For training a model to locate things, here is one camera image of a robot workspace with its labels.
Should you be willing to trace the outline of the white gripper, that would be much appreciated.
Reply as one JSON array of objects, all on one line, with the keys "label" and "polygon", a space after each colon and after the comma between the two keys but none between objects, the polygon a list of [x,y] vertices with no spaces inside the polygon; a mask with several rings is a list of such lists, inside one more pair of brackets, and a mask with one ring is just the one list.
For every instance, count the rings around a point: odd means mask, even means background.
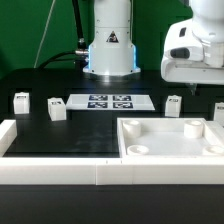
[{"label": "white gripper", "polygon": [[161,62],[167,82],[224,85],[224,19],[188,19],[173,24],[167,33]]}]

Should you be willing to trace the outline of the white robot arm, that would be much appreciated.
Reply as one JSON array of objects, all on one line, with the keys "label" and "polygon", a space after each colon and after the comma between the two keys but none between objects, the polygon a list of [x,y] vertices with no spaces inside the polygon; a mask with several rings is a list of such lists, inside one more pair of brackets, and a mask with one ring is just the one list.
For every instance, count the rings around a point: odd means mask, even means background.
[{"label": "white robot arm", "polygon": [[[183,0],[193,17],[170,26],[161,77],[167,82],[224,85],[224,0]],[[140,71],[131,41],[131,1],[95,0],[95,37],[83,72],[105,82]]]}]

